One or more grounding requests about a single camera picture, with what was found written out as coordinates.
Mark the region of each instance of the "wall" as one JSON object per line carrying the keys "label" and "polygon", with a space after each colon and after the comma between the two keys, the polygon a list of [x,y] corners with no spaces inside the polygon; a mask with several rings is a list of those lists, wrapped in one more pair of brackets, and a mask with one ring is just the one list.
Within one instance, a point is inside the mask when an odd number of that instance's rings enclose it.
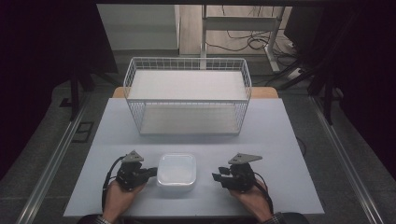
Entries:
{"label": "wall", "polygon": [[113,50],[178,49],[178,6],[97,7]]}

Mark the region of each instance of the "white sheet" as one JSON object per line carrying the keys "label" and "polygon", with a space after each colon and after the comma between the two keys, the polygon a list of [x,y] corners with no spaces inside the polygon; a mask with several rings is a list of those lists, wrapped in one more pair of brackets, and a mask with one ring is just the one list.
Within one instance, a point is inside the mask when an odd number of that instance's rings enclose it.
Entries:
{"label": "white sheet", "polygon": [[101,213],[102,185],[111,164],[135,149],[143,167],[157,166],[163,153],[193,154],[194,189],[174,195],[149,180],[126,216],[233,217],[248,213],[211,173],[237,152],[261,155],[251,163],[269,187],[276,212],[324,213],[281,99],[251,100],[238,136],[140,136],[124,99],[109,99],[80,177],[64,212],[67,217]]}

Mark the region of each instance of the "sleeve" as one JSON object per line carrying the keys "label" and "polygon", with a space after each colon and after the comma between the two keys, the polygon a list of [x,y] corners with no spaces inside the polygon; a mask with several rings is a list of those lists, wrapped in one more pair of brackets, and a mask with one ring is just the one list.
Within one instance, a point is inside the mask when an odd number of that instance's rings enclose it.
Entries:
{"label": "sleeve", "polygon": [[281,213],[275,213],[274,216],[262,222],[261,224],[287,224]]}

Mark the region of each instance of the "dark background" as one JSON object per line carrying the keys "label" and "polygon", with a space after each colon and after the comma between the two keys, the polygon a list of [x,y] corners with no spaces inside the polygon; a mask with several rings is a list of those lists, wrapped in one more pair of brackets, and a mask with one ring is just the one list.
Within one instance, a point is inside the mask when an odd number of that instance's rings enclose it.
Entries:
{"label": "dark background", "polygon": [[117,73],[95,4],[0,3],[0,177],[46,114],[52,90],[88,67]]}
{"label": "dark background", "polygon": [[[369,1],[332,71],[344,94],[341,107],[396,178],[394,12],[393,2]],[[338,25],[336,15],[342,18],[343,10],[330,14],[318,24],[317,36],[328,35],[329,24]],[[72,72],[89,73],[87,67],[101,72],[117,72],[117,67],[96,5],[89,3],[2,1],[0,57],[3,177],[43,119],[55,86]]]}

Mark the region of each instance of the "metal bar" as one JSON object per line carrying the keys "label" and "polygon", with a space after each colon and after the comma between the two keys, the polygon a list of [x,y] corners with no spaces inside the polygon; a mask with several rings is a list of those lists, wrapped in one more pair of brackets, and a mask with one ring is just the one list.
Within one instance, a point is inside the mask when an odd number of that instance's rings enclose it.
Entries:
{"label": "metal bar", "polygon": [[38,179],[35,188],[33,189],[27,203],[23,207],[16,223],[27,224],[34,221],[35,215],[37,214],[38,209],[40,208],[41,203],[43,202],[44,197],[50,188],[53,177],[55,177],[62,159],[64,158],[64,154],[69,147],[74,133],[77,130],[78,124],[81,121],[90,97],[91,94],[89,92],[83,95],[80,110],[78,111],[76,118],[70,121],[69,125],[67,126],[64,136],[62,137],[55,151],[52,153],[46,168]]}
{"label": "metal bar", "polygon": [[277,31],[279,30],[280,23],[282,22],[283,13],[285,12],[285,8],[281,7],[278,13],[276,14],[276,22],[274,25],[274,31],[270,35],[270,41],[268,45],[265,46],[265,54],[267,55],[268,61],[270,62],[271,68],[274,73],[279,73],[280,69],[277,65],[276,58],[274,57],[274,44],[276,41]]}
{"label": "metal bar", "polygon": [[274,31],[277,18],[208,17],[206,30],[217,31]]}
{"label": "metal bar", "polygon": [[311,102],[314,104],[317,110],[319,120],[323,125],[326,134],[332,142],[332,147],[335,150],[335,154],[337,155],[342,167],[344,168],[344,171],[346,172],[346,176],[349,179],[350,185],[355,190],[356,196],[361,203],[364,213],[366,214],[370,223],[384,223],[375,205],[375,202],[370,195],[369,190],[365,187],[364,183],[361,180],[361,177],[353,166],[352,161],[348,157],[347,152],[337,135],[337,132],[335,131],[333,126],[327,123],[326,118],[321,113],[322,107],[320,105],[320,102],[316,97],[310,96],[309,98],[311,99]]}
{"label": "metal bar", "polygon": [[[202,40],[201,40],[201,58],[206,58],[206,5],[202,6]],[[206,61],[200,61],[201,70],[206,70]]]}

